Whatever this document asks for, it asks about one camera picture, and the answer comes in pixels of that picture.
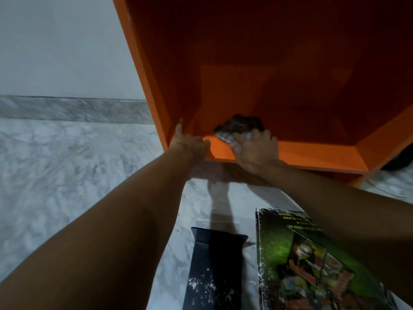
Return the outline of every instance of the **orange wooden box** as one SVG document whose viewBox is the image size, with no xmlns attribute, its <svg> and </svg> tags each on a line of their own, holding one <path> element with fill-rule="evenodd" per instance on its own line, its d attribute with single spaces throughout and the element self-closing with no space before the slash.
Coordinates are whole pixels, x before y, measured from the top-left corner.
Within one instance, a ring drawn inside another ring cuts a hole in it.
<svg viewBox="0 0 413 310">
<path fill-rule="evenodd" d="M 252 115 L 282 160 L 353 181 L 413 140 L 411 0 L 114 3 L 164 150 L 183 118 L 234 161 L 213 130 Z"/>
</svg>

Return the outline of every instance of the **marble floor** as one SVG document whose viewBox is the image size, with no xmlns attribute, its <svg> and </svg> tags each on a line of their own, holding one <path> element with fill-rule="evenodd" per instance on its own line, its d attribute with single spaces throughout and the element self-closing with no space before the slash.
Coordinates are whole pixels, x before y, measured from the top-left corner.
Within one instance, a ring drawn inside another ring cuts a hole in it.
<svg viewBox="0 0 413 310">
<path fill-rule="evenodd" d="M 161 153 L 154 125 L 0 119 L 0 280 Z M 413 203 L 413 167 L 381 172 L 363 188 Z M 205 162 L 194 170 L 148 309 L 182 309 L 192 226 L 248 235 L 242 302 L 244 309 L 258 308 L 254 209 L 260 207 L 299 209 L 280 190 L 260 186 L 236 166 Z"/>
</svg>

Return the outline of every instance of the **white wall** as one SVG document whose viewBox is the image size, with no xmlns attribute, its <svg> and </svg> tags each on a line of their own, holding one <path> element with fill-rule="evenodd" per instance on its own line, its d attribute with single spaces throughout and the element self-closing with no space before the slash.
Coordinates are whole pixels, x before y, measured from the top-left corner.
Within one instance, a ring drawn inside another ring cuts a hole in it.
<svg viewBox="0 0 413 310">
<path fill-rule="evenodd" d="M 145 99 L 112 0 L 0 0 L 0 95 Z"/>
</svg>

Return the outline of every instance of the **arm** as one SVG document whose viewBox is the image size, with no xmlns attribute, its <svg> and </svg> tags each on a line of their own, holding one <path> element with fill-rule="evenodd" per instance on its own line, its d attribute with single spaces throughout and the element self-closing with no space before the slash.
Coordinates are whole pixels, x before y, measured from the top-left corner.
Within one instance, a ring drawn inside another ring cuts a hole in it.
<svg viewBox="0 0 413 310">
<path fill-rule="evenodd" d="M 278 159 L 270 131 L 234 135 L 237 162 L 283 190 L 391 291 L 413 305 L 413 205 L 302 171 Z"/>
<path fill-rule="evenodd" d="M 192 168 L 209 143 L 182 135 L 0 284 L 0 309 L 145 309 Z"/>
</svg>

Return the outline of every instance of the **open box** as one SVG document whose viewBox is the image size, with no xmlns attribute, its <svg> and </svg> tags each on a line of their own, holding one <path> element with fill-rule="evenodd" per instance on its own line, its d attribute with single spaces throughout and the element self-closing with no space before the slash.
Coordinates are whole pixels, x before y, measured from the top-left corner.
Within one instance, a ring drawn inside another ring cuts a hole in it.
<svg viewBox="0 0 413 310">
<path fill-rule="evenodd" d="M 280 158 L 356 182 L 413 141 L 412 0 L 114 0 L 164 149 L 261 118 Z"/>
</svg>

